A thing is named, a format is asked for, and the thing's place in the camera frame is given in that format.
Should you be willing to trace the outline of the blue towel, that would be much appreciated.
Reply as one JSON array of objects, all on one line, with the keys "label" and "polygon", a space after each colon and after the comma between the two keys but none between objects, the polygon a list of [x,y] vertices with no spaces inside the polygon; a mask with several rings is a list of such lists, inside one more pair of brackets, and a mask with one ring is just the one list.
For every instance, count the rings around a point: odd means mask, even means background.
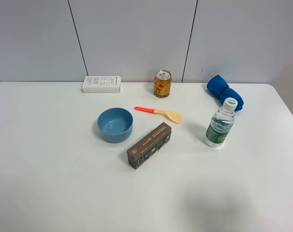
[{"label": "blue towel", "polygon": [[216,75],[209,80],[207,83],[207,90],[213,97],[220,100],[222,104],[225,99],[234,98],[238,102],[235,111],[237,112],[242,110],[244,105],[243,99],[236,91],[229,87],[228,83],[220,75]]}]

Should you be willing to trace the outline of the blue bowl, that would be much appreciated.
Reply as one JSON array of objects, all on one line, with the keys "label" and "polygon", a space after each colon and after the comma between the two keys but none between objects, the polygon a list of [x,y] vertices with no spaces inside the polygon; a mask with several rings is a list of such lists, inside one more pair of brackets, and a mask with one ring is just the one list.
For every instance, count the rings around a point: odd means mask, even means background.
[{"label": "blue bowl", "polygon": [[110,108],[100,114],[97,126],[102,138],[109,143],[126,140],[133,131],[133,116],[123,108]]}]

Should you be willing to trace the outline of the gold energy drink can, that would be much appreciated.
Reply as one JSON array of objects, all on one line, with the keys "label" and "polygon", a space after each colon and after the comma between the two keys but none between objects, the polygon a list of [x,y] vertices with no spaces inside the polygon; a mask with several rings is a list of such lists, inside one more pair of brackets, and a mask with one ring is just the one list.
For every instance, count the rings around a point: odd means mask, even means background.
[{"label": "gold energy drink can", "polygon": [[153,93],[160,98],[170,95],[172,76],[167,70],[159,70],[154,77]]}]

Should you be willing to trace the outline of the brown rectangular box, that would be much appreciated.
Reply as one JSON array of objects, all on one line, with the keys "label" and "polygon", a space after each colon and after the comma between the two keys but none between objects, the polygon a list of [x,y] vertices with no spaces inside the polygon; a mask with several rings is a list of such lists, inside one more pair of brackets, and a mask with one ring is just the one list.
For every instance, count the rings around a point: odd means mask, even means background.
[{"label": "brown rectangular box", "polygon": [[127,150],[128,163],[138,169],[147,159],[170,141],[171,126],[161,123]]}]

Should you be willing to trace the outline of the white rectangular carton box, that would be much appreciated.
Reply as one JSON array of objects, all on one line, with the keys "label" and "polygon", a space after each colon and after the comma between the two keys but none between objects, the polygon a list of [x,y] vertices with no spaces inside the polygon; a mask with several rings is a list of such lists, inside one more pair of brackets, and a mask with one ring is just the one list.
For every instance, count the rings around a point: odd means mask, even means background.
[{"label": "white rectangular carton box", "polygon": [[82,85],[83,93],[120,93],[120,76],[86,76]]}]

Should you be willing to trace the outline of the clear green-label water bottle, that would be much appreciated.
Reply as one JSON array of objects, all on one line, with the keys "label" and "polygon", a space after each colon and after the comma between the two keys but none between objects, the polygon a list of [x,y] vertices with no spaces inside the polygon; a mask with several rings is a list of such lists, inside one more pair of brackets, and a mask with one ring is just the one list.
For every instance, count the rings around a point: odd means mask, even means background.
[{"label": "clear green-label water bottle", "polygon": [[234,98],[226,98],[213,115],[205,134],[205,142],[208,146],[220,149],[229,134],[234,121],[235,109],[238,102]]}]

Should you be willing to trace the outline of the orange-handled beige slotted spatula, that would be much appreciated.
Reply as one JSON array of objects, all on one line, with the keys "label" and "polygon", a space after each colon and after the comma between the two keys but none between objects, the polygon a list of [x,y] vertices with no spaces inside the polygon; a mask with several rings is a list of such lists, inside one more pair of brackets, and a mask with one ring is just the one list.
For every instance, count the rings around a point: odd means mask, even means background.
[{"label": "orange-handled beige slotted spatula", "polygon": [[163,115],[164,117],[176,124],[181,124],[182,122],[182,114],[175,111],[161,111],[155,108],[152,109],[138,106],[134,107],[134,109],[141,112]]}]

